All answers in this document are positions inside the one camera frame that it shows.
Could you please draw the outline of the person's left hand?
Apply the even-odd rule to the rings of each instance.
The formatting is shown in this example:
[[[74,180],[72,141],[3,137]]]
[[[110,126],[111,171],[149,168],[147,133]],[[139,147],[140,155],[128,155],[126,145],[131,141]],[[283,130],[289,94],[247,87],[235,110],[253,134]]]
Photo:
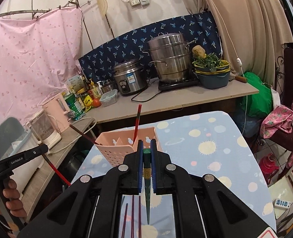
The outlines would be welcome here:
[[[5,198],[9,199],[8,202],[6,202],[6,207],[10,210],[10,213],[18,218],[25,218],[27,217],[27,213],[24,209],[22,201],[20,198],[20,193],[16,189],[17,184],[14,180],[9,179],[7,182],[8,188],[5,188],[3,190],[3,195]]]

